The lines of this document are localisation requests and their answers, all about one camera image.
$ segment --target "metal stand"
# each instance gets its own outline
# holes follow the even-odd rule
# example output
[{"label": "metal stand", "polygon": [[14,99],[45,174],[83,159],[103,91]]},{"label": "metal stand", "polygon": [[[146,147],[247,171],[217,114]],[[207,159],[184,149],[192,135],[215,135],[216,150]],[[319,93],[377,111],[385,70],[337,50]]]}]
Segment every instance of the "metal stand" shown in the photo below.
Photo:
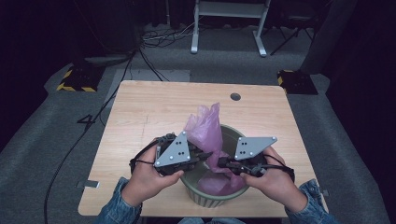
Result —
[{"label": "metal stand", "polygon": [[244,4],[244,3],[224,3],[224,2],[206,2],[195,1],[194,11],[194,32],[192,35],[191,53],[198,52],[198,22],[199,16],[222,16],[222,17],[242,17],[242,18],[260,18],[259,29],[253,31],[257,48],[262,57],[267,55],[264,45],[262,44],[261,34],[267,17],[268,8],[271,0],[266,0],[265,4]]}]

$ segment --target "purple plastic bag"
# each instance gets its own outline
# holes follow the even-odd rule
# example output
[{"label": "purple plastic bag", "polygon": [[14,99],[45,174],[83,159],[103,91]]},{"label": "purple plastic bag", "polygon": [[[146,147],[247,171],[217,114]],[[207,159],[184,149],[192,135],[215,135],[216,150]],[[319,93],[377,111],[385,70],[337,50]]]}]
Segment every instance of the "purple plastic bag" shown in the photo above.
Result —
[{"label": "purple plastic bag", "polygon": [[219,122],[219,103],[213,104],[210,109],[200,105],[197,116],[190,115],[184,130],[191,143],[203,152],[213,152],[206,160],[210,170],[198,181],[200,191],[222,196],[237,192],[245,186],[242,177],[234,175],[228,168],[218,167],[219,157],[228,157],[228,154],[221,150],[223,142]]}]

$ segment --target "black wall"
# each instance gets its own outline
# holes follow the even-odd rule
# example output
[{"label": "black wall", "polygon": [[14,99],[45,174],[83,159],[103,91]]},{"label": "black wall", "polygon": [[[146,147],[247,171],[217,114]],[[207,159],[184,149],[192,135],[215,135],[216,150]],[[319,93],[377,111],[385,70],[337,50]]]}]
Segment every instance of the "black wall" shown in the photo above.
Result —
[{"label": "black wall", "polygon": [[[72,62],[60,39],[67,22],[82,55],[104,55],[73,1],[51,2],[62,4],[62,13],[48,1],[0,2],[0,151],[47,97],[44,84],[49,77]],[[87,13],[83,2],[81,8]]]},{"label": "black wall", "polygon": [[327,96],[396,223],[396,3],[360,0],[323,71]]}]

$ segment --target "table top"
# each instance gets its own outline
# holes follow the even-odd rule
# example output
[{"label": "table top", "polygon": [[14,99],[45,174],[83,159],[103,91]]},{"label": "table top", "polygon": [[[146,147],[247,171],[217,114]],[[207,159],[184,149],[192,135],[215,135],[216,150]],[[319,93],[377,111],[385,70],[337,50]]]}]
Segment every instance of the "table top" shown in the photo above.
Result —
[{"label": "table top", "polygon": [[[241,96],[239,101],[232,93]],[[199,105],[220,103],[220,123],[246,137],[276,136],[274,149],[293,168],[295,184],[316,178],[286,94],[278,86],[189,82],[123,81],[109,115],[89,180],[97,189],[85,188],[78,211],[96,216],[110,200],[121,176],[130,177],[129,160],[154,137],[183,131]],[[143,217],[286,217],[283,205],[259,190],[215,208],[194,203],[179,180],[144,202]]]}]

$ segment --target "hand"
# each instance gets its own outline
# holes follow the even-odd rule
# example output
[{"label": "hand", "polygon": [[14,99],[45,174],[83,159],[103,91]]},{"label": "hand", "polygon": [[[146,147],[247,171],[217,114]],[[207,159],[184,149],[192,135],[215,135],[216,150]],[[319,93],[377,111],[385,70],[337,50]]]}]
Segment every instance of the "hand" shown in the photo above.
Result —
[{"label": "hand", "polygon": [[[146,151],[139,160],[154,162],[157,145]],[[138,206],[146,199],[157,195],[162,189],[176,184],[183,175],[178,171],[172,175],[160,176],[152,164],[138,162],[128,184],[122,190],[121,197],[131,206]]]},{"label": "hand", "polygon": [[[272,147],[264,150],[263,154],[273,156],[286,164]],[[281,165],[278,161],[265,157],[268,164]],[[294,185],[290,176],[279,169],[268,169],[262,177],[254,177],[245,173],[241,174],[247,185],[259,189],[268,198],[284,204],[291,212],[302,211],[307,204],[304,194]]]}]

